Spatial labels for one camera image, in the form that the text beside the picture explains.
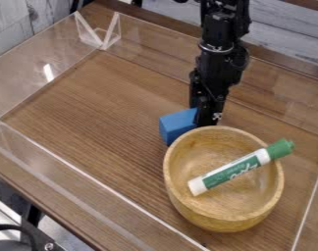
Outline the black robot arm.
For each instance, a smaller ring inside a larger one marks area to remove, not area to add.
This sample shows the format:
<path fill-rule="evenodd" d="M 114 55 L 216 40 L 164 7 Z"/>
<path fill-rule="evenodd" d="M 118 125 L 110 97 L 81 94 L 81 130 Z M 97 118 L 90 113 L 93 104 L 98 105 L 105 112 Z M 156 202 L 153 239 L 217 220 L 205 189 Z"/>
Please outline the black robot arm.
<path fill-rule="evenodd" d="M 189 74 L 193 124 L 215 126 L 223 118 L 229 88 L 240 83 L 250 64 L 241 37 L 250 32 L 250 0 L 195 0 L 200 3 L 200 55 Z"/>

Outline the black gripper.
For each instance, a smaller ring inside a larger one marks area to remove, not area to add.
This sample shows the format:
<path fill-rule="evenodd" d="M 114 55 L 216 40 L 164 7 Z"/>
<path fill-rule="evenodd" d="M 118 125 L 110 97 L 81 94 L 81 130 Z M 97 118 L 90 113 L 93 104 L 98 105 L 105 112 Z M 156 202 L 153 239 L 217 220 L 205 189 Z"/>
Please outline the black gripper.
<path fill-rule="evenodd" d="M 197 108 L 197 127 L 215 126 L 223 118 L 228 90 L 237 85 L 250 63 L 250 52 L 241 43 L 229 48 L 199 44 L 201 54 L 189 74 L 189 107 Z"/>

